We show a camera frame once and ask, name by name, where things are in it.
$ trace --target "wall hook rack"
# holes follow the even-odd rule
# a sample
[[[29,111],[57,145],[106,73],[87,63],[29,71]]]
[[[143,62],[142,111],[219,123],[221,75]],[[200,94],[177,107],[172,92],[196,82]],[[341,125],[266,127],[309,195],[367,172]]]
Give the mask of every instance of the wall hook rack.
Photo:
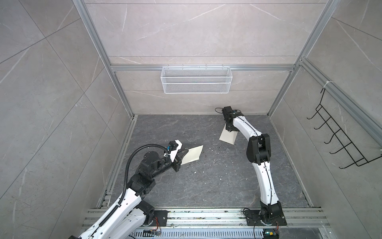
[[[345,151],[347,152],[347,154],[349,155],[349,157],[351,158],[351,160],[353,161],[353,163],[349,164],[348,166],[345,166],[345,167],[339,167],[339,168],[340,168],[340,169],[346,169],[347,167],[350,167],[350,166],[353,165],[353,164],[355,164],[355,165],[357,165],[357,166],[359,167],[359,166],[362,166],[362,165],[364,165],[364,164],[370,163],[370,162],[372,162],[372,161],[374,161],[374,160],[376,160],[376,159],[382,158],[382,154],[381,154],[381,156],[379,156],[379,157],[377,157],[377,158],[374,158],[374,159],[372,159],[372,160],[367,160],[367,159],[365,158],[365,156],[361,153],[361,151],[357,148],[357,146],[353,143],[353,141],[349,138],[349,136],[345,133],[345,131],[343,131],[343,129],[338,125],[338,123],[333,119],[333,117],[329,114],[329,112],[328,112],[328,111],[323,107],[323,105],[321,104],[321,102],[322,102],[322,98],[324,97],[325,88],[323,88],[323,89],[321,90],[320,93],[322,93],[322,96],[321,96],[321,100],[320,100],[319,105],[316,107],[316,112],[314,113],[314,115],[313,115],[311,118],[307,118],[307,119],[309,119],[309,120],[310,120],[310,119],[313,119],[313,117],[316,116],[316,115],[318,114],[318,115],[322,118],[322,120],[324,121],[324,123],[323,123],[320,127],[318,127],[318,128],[315,128],[315,127],[314,127],[314,129],[315,129],[315,130],[318,130],[318,129],[320,129],[322,126],[327,125],[328,128],[329,128],[329,129],[332,131],[332,133],[333,133],[333,135],[332,135],[332,137],[330,138],[329,142],[324,142],[324,143],[325,143],[325,144],[329,144],[329,143],[332,141],[332,139],[333,139],[334,137],[336,137],[337,140],[338,140],[338,141],[340,142],[340,144],[342,145],[342,147],[341,147],[339,150],[335,151],[334,153],[330,152],[330,154],[336,154],[336,153],[338,153],[338,152],[341,151],[341,150],[345,150]],[[326,114],[329,115],[329,118],[328,118],[328,119],[324,119],[324,117],[321,115],[320,111],[325,111]],[[332,127],[330,127],[330,125],[328,124],[328,121],[329,121],[330,119],[332,119],[333,122],[338,126],[338,128],[339,128],[338,130],[334,131],[334,130],[332,129]],[[346,138],[350,141],[350,143],[344,144],[344,143],[339,139],[339,137],[337,136],[337,134],[340,133],[340,132],[342,132],[342,133],[346,136]],[[361,155],[361,159],[355,160],[355,159],[353,158],[353,156],[352,156],[352,155],[349,153],[349,151],[346,149],[346,147],[349,146],[349,145],[353,145],[353,146],[355,147],[355,149],[356,149],[356,150],[358,151],[358,153]]]

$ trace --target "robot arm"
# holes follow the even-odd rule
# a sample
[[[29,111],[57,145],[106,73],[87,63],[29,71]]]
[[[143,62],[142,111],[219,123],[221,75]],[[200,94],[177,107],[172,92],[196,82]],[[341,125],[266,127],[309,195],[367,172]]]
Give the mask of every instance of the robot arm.
[[[153,145],[138,148],[130,158],[132,159],[139,150],[149,146]],[[188,153],[188,149],[181,150],[182,143],[179,140],[171,141],[166,148],[156,146],[165,150],[164,156],[160,158],[155,151],[146,153],[135,174],[128,182],[125,181],[126,190],[124,189],[113,205],[80,237],[71,236],[69,239],[124,239],[136,228],[152,223],[154,207],[143,201],[143,198],[154,187],[154,177],[169,168],[178,172],[183,157]]]
[[[237,110],[232,110],[230,106],[222,109],[226,130],[240,131],[248,140],[247,158],[255,168],[257,179],[260,185],[260,220],[265,225],[283,221],[284,216],[281,203],[278,200],[270,174],[270,139],[267,134],[262,134],[256,130]]]

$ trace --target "paper sheet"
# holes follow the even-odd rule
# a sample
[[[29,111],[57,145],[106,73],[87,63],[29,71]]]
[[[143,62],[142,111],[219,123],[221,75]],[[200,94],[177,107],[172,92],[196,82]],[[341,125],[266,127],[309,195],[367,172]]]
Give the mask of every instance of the paper sheet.
[[[224,125],[223,132],[220,135],[219,140],[230,143],[233,145],[235,143],[237,135],[238,135],[237,131],[228,132],[228,130],[225,129],[225,125]]]
[[[198,160],[200,157],[200,154],[202,153],[202,149],[203,149],[203,145],[195,147],[195,148],[190,148],[188,150],[188,153],[182,159],[182,165]]]

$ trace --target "cable tie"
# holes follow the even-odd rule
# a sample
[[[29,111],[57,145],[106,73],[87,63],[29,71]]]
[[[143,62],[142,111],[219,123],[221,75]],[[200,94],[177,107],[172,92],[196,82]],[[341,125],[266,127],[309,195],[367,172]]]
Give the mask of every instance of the cable tie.
[[[325,88],[325,86],[326,86],[329,82],[334,83],[334,81],[326,81],[326,83],[325,83],[325,85],[323,86],[323,88]]]

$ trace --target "white wire basket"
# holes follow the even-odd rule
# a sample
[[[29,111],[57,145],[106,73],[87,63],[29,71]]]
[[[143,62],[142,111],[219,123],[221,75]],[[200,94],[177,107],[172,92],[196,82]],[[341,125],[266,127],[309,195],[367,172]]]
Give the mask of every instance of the white wire basket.
[[[160,75],[166,94],[228,93],[232,81],[229,67],[163,67]]]

